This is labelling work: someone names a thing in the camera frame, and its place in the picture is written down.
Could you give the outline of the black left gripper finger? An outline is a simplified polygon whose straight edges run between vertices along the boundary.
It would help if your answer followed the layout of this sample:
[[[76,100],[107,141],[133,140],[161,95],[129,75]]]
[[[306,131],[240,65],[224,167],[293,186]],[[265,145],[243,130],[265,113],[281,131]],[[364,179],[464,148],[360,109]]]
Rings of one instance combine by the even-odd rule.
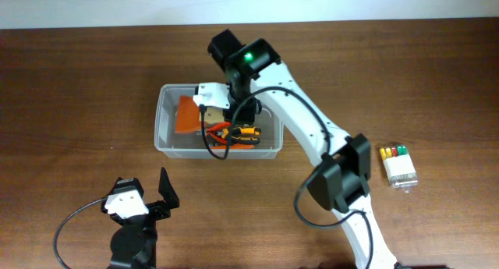
[[[122,179],[118,177],[107,198],[137,199],[143,198],[144,190],[137,178]]]
[[[179,198],[170,183],[168,173],[164,167],[161,168],[158,192],[163,197],[163,201],[167,204],[168,209],[179,207]]]

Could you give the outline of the yellow black long-nose pliers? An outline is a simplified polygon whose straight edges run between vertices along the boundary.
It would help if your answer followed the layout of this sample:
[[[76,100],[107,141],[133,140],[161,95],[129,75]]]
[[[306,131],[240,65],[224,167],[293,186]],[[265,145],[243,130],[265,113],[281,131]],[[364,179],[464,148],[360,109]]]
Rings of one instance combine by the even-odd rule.
[[[255,126],[235,127],[232,130],[222,129],[217,136],[235,144],[257,145],[260,142],[261,128]]]

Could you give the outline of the red handled wire cutters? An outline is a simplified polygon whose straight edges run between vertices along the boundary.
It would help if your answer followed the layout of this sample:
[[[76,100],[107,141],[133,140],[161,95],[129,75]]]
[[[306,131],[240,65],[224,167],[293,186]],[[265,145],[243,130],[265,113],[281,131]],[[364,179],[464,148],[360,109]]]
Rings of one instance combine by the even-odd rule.
[[[214,146],[226,145],[230,125],[230,122],[221,122],[208,128],[205,133],[208,143]]]

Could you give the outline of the orange screwdriver bit holder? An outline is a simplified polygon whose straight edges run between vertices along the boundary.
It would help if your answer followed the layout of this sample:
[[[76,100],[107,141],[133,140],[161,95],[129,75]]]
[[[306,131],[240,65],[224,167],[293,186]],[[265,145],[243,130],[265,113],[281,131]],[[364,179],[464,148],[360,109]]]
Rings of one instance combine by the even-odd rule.
[[[212,150],[225,150],[226,149],[226,145],[222,145],[222,144],[217,144],[217,145],[213,145],[213,146],[210,146],[210,148]],[[241,144],[241,143],[235,143],[235,144],[232,144],[230,146],[230,150],[232,149],[236,149],[236,150],[249,150],[249,149],[253,149],[255,147],[255,145],[253,144]]]

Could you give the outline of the orange scraper wooden handle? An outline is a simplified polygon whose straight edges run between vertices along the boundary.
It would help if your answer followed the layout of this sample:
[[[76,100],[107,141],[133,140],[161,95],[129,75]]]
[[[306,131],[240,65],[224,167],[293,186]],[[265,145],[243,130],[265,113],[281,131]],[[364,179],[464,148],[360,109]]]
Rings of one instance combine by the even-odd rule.
[[[223,110],[220,108],[207,107],[204,113],[204,121],[207,126],[213,126],[225,122]],[[176,116],[176,133],[196,133],[201,129],[200,109],[190,96],[181,95]]]

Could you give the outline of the boxed coloured screwdriver set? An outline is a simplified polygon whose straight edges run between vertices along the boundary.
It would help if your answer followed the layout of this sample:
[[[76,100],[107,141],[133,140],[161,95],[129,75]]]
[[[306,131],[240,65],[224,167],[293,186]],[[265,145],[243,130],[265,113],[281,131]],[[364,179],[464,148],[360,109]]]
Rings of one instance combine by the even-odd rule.
[[[379,152],[390,187],[403,189],[418,185],[418,176],[406,146],[382,147]]]

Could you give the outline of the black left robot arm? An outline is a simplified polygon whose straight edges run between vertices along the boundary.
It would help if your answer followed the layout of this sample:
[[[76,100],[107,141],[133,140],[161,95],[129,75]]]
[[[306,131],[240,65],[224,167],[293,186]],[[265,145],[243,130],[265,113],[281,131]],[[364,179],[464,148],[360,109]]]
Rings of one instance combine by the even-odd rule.
[[[165,200],[143,202],[139,179],[119,177],[106,195],[101,211],[120,225],[111,238],[110,268],[155,269],[157,267],[156,222],[171,216]]]

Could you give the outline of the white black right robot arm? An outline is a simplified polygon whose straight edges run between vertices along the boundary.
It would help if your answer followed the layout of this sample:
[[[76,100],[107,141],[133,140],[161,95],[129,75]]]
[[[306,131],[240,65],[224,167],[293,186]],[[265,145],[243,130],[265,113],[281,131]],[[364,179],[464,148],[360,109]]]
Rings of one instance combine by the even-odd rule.
[[[371,146],[335,125],[300,89],[280,55],[264,39],[242,44],[229,30],[211,39],[208,53],[224,83],[168,84],[161,88],[154,145],[170,158],[274,158],[274,148],[244,151],[255,144],[252,126],[281,141],[296,138],[313,166],[299,187],[336,217],[358,268],[396,268],[399,263],[381,234],[368,185]]]

